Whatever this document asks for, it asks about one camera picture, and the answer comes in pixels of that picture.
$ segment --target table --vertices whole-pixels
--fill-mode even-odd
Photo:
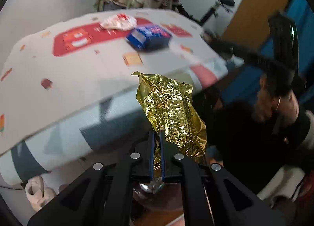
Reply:
[[[173,35],[168,48],[138,53],[125,32],[99,29],[120,12],[60,22],[13,47],[0,77],[0,173],[8,184],[104,145],[144,138],[150,124],[135,97],[133,72],[191,83],[194,93],[228,73],[191,20],[170,10],[124,10],[139,24],[158,24]]]

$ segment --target cable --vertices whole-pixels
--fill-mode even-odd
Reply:
[[[24,189],[11,188],[11,187],[6,187],[6,186],[2,186],[2,185],[0,185],[0,188],[10,189],[10,190],[24,191]]]

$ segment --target crumpled gold foil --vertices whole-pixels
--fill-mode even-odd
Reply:
[[[158,74],[132,75],[139,76],[136,98],[154,130],[164,130],[166,141],[177,144],[182,154],[200,161],[206,149],[206,126],[191,104],[193,86]],[[154,155],[156,171],[161,160],[159,145]]]

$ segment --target silver screw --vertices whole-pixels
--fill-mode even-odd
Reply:
[[[212,164],[211,167],[212,167],[212,170],[214,170],[214,171],[221,170],[221,166],[218,163]]]
[[[141,155],[138,152],[131,153],[130,157],[134,160],[138,159],[141,157]]]
[[[182,160],[184,158],[184,155],[183,154],[181,154],[181,153],[176,153],[175,154],[175,159],[177,159],[177,160]]]
[[[102,169],[102,164],[97,162],[93,165],[94,170],[101,170]]]

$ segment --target blue box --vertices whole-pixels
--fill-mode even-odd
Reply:
[[[168,46],[172,35],[159,25],[145,25],[131,30],[126,38],[134,48],[152,51]]]

